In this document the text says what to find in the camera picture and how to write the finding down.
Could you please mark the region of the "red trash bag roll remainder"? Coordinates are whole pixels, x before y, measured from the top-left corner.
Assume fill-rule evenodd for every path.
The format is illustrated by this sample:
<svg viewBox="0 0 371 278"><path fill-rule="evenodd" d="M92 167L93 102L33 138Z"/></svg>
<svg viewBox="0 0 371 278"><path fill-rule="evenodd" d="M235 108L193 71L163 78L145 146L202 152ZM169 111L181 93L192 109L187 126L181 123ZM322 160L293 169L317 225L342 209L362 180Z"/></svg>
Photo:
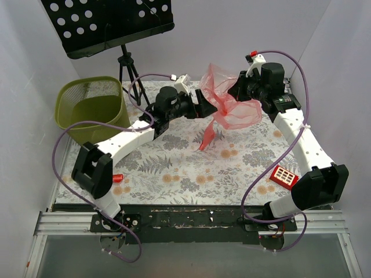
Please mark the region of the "red trash bag roll remainder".
<svg viewBox="0 0 371 278"><path fill-rule="evenodd" d="M112 176L112 181L113 183L121 183L124 180L124 175L123 174L114 174Z"/></svg>

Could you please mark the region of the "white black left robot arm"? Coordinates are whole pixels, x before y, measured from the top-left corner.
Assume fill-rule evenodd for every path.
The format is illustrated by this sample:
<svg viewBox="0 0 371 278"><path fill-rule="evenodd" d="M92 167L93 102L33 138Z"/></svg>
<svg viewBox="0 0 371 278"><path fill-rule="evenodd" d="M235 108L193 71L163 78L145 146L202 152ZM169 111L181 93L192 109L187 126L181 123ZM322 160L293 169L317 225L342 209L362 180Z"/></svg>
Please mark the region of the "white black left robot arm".
<svg viewBox="0 0 371 278"><path fill-rule="evenodd" d="M111 192L114 166L138 147L167 131L171 120L206 118L217 112L201 90L197 89L195 93L197 103L189 93L178 92L170 86L162 87L154 103L128 131L97 144L86 142L81 146L71 176L90 195L109 231L116 232L123 226L123 217L119 214L121 207Z"/></svg>

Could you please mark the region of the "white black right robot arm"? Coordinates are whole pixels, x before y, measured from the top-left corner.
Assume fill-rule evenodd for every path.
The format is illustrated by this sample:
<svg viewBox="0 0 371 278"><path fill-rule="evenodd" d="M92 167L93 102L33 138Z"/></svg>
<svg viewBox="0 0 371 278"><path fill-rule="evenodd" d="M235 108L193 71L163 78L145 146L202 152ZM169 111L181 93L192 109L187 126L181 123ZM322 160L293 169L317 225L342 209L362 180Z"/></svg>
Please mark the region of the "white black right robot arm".
<svg viewBox="0 0 371 278"><path fill-rule="evenodd" d="M260 102L289 144L282 157L293 152L300 168L301 178L289 194L266 203L258 217L245 215L272 231L301 211L337 203L349 176L348 168L336 164L322 149L297 98L285 92L284 74L280 63L250 63L228 91L237 101Z"/></svg>

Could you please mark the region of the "red plastic trash bag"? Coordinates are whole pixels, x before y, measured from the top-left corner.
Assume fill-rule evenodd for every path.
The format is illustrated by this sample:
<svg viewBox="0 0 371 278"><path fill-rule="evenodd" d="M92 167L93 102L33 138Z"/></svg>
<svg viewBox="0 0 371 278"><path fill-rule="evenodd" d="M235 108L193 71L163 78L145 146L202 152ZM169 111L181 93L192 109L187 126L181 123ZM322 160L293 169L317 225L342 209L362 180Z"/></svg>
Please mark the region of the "red plastic trash bag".
<svg viewBox="0 0 371 278"><path fill-rule="evenodd" d="M212 121L204 131L199 147L203 151L215 138L214 123L226 130L236 130L258 124L262 120L260 103L256 100L239 102L228 94L228 90L237 84L238 77L210 63L199 82L205 98L217 108Z"/></svg>

